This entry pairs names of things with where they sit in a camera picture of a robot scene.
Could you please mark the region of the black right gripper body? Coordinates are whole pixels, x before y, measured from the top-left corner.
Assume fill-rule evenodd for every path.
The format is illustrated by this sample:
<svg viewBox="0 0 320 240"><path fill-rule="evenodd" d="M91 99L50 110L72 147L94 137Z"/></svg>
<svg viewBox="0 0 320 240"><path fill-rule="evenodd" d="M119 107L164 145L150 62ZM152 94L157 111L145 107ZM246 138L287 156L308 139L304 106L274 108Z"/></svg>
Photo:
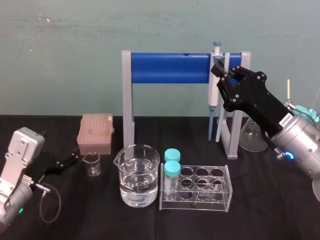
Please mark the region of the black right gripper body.
<svg viewBox="0 0 320 240"><path fill-rule="evenodd" d="M266 88L267 75L249 71L246 78L233 86L237 105L224 105L228 112L242 111L252 118L270 137L282 131L294 114Z"/></svg>

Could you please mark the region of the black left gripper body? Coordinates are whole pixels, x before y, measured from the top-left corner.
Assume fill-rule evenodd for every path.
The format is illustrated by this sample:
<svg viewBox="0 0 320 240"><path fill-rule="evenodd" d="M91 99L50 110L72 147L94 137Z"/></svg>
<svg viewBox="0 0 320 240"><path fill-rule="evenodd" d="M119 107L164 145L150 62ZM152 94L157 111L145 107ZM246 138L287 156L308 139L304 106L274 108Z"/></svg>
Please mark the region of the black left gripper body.
<svg viewBox="0 0 320 240"><path fill-rule="evenodd" d="M31 178L34 183L39 183L45 176L56 174L62 159L55 154L42 150L31 164Z"/></svg>

